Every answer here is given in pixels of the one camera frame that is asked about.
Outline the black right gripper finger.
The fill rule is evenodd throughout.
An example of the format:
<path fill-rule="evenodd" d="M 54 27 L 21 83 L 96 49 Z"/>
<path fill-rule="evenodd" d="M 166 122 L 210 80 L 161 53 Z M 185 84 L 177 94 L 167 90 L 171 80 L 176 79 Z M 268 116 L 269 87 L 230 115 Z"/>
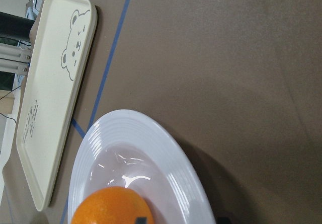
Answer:
<path fill-rule="evenodd" d="M 147 224 L 147 217 L 137 217 L 135 224 Z"/>

